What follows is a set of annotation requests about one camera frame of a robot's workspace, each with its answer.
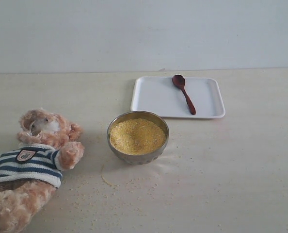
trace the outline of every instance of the red spoon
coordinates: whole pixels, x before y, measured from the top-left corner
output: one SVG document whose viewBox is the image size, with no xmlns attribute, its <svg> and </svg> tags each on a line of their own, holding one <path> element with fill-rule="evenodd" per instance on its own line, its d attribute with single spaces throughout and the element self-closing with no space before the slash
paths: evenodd
<svg viewBox="0 0 288 233">
<path fill-rule="evenodd" d="M 177 74 L 177 75 L 172 77 L 172 82 L 178 89 L 180 89 L 183 92 L 190 113 L 192 115 L 196 115 L 196 109 L 194 108 L 194 105 L 193 105 L 191 99 L 189 98 L 189 96 L 187 95 L 187 93 L 185 91 L 185 79 L 184 79 L 184 77 L 180 74 Z"/>
</svg>

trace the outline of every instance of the wall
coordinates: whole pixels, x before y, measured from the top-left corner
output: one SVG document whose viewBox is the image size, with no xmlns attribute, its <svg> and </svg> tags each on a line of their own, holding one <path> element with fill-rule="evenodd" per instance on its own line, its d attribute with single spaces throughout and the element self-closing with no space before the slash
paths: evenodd
<svg viewBox="0 0 288 233">
<path fill-rule="evenodd" d="M 0 1 L 0 73 L 288 67 L 288 0 Z"/>
</svg>

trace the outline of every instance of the white tray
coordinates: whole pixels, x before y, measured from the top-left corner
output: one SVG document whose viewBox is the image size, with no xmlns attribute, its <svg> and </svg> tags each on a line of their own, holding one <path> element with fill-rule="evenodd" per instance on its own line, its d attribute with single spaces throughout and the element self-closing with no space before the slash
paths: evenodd
<svg viewBox="0 0 288 233">
<path fill-rule="evenodd" d="M 217 82 L 211 78 L 185 77 L 185 90 L 197 113 L 189 112 L 183 93 L 172 77 L 141 77 L 135 82 L 131 111 L 153 112 L 168 118 L 222 118 L 225 107 Z"/>
</svg>

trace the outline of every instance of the blue and white striped shirt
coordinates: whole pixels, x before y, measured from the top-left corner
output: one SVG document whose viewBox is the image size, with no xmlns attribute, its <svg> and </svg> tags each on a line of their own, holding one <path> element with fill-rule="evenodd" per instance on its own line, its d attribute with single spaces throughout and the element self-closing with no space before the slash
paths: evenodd
<svg viewBox="0 0 288 233">
<path fill-rule="evenodd" d="M 26 145 L 0 154 L 0 183 L 37 179 L 59 188 L 63 169 L 58 155 L 59 150 L 43 144 Z"/>
</svg>

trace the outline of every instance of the bowl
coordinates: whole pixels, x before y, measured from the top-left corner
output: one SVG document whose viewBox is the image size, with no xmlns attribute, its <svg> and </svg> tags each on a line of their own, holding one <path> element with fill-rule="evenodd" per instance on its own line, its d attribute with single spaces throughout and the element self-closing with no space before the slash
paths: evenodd
<svg viewBox="0 0 288 233">
<path fill-rule="evenodd" d="M 112 129 L 119 123 L 125 122 L 127 120 L 131 119 L 145 119 L 149 120 L 153 123 L 155 123 L 157 126 L 162 129 L 162 131 L 165 134 L 165 141 L 164 143 L 155 149 L 154 151 L 150 153 L 144 153 L 140 155 L 132 155 L 132 154 L 127 154 L 124 152 L 121 152 L 117 150 L 112 144 L 111 144 L 111 131 Z M 167 123 L 158 115 L 151 113 L 151 112 L 146 112 L 146 111 L 132 111 L 128 113 L 124 113 L 118 117 L 116 117 L 108 126 L 107 129 L 107 141 L 109 144 L 109 147 L 111 148 L 112 152 L 120 159 L 124 160 L 126 163 L 131 164 L 131 165 L 143 165 L 143 164 L 148 164 L 152 162 L 153 160 L 156 160 L 164 151 L 168 144 L 169 140 L 169 127 Z"/>
</svg>

